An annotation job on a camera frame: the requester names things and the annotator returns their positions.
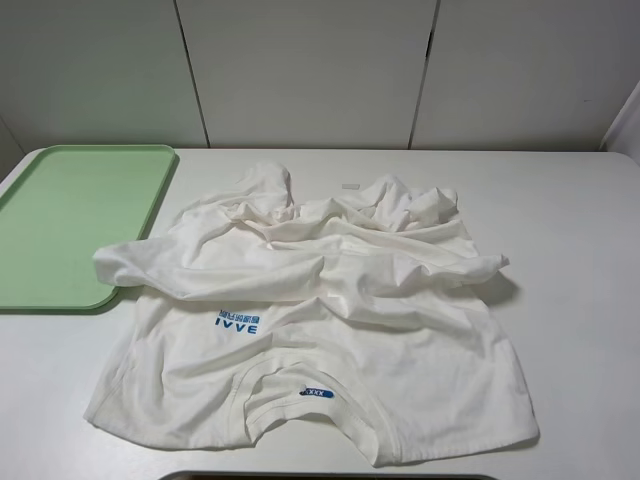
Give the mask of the white short sleeve t-shirt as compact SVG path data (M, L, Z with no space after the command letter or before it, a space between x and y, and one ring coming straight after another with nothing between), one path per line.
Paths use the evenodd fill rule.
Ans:
M259 164L166 233L95 253L101 282L140 294L85 420L161 450L326 421L375 467L534 440L515 350L475 291L506 264L451 190L386 176L298 204L288 170Z

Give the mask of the light green plastic tray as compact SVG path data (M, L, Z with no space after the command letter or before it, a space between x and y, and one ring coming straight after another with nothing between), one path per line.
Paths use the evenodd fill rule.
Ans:
M165 145L53 146L1 196L1 308L92 310L101 247L140 239L177 163Z

